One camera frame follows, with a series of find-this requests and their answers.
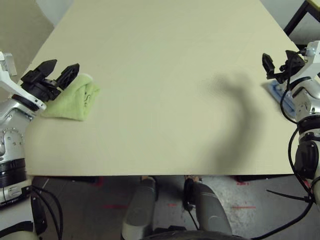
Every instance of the concrete floor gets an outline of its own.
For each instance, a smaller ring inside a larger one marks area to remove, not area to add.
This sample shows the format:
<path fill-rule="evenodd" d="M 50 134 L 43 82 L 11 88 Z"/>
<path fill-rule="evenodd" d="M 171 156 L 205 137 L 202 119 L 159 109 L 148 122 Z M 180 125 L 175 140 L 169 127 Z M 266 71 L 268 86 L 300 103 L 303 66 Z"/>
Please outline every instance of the concrete floor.
<path fill-rule="evenodd" d="M 36 177 L 34 184 L 43 186 L 48 178 Z M 159 199 L 154 210 L 154 228 L 170 225 L 195 226 L 182 206 L 183 176 L 158 176 Z M 266 189 L 303 196 L 303 189 L 294 176 L 248 181 L 240 184 L 229 176 L 204 176 L 203 183 L 210 186 L 219 197 L 233 234 L 253 238 L 277 228 L 297 217 L 306 203 L 283 198 L 266 192 Z M 103 177 L 103 184 L 96 186 L 50 178 L 45 188 L 54 192 L 63 208 L 64 240 L 120 239 L 122 219 L 135 187 L 137 176 Z M 44 240 L 56 238 L 54 225 L 49 223 L 42 234 Z M 320 214 L 314 205 L 309 214 L 294 226 L 277 233 L 269 240 L 318 239 Z"/>

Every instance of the beige tabletop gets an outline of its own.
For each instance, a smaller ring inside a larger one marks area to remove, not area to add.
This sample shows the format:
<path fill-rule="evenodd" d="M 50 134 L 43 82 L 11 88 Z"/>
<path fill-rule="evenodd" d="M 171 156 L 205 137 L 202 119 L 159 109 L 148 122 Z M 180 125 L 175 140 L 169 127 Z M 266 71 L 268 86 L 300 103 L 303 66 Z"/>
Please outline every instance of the beige tabletop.
<path fill-rule="evenodd" d="M 266 91 L 261 59 L 278 68 L 295 49 L 258 0 L 75 0 L 30 68 L 57 59 L 56 78 L 79 63 L 101 92 L 84 122 L 31 123 L 27 171 L 289 174 L 295 126 Z"/>

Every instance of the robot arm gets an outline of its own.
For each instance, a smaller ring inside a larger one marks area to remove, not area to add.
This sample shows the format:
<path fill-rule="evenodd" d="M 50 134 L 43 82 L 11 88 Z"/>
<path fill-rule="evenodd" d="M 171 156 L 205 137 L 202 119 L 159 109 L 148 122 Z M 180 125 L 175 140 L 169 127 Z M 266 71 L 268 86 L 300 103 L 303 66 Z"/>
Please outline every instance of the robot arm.
<path fill-rule="evenodd" d="M 275 67 L 267 54 L 263 54 L 262 64 L 267 79 L 276 78 L 283 89 L 291 91 L 299 132 L 294 168 L 311 184 L 320 176 L 320 84 L 316 80 L 320 72 L 320 41 L 310 42 L 300 52 L 304 60 L 296 52 L 286 53 L 288 60 L 280 67 L 281 73 L 274 74 Z M 320 203 L 319 182 L 314 183 L 313 195 Z"/>
<path fill-rule="evenodd" d="M 10 79 L 16 75 L 12 55 L 0 51 L 0 87 L 13 94 L 0 103 L 0 238 L 27 239 L 44 228 L 43 219 L 36 219 L 34 214 L 39 201 L 36 197 L 30 199 L 32 186 L 26 174 L 24 134 L 34 117 L 46 109 L 45 102 L 55 100 L 79 72 L 79 64 L 74 64 L 56 80 L 46 79 L 56 63 L 57 60 L 41 63 L 21 78 L 23 83 L 19 86 Z"/>

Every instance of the green towel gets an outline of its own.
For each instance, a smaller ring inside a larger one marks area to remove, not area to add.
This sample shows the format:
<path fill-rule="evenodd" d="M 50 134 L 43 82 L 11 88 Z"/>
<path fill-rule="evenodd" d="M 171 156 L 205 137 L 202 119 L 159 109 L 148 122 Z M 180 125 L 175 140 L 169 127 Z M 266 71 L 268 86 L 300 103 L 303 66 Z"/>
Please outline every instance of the green towel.
<path fill-rule="evenodd" d="M 84 121 L 99 91 L 91 76 L 79 74 L 54 101 L 46 103 L 41 116 Z"/>

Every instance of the black table leg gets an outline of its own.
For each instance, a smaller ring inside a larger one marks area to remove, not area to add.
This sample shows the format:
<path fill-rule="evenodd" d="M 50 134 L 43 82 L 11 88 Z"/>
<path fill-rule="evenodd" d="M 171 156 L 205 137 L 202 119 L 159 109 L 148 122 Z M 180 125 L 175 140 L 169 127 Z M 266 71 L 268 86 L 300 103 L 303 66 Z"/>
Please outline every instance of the black table leg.
<path fill-rule="evenodd" d="M 308 5 L 309 3 L 306 0 L 302 3 L 298 11 L 296 11 L 294 16 L 291 18 L 290 22 L 284 28 L 283 31 L 285 32 L 285 34 L 289 36 L 292 33 L 292 31 L 295 29 L 295 27 L 298 25 L 301 19 L 306 15 Z"/>

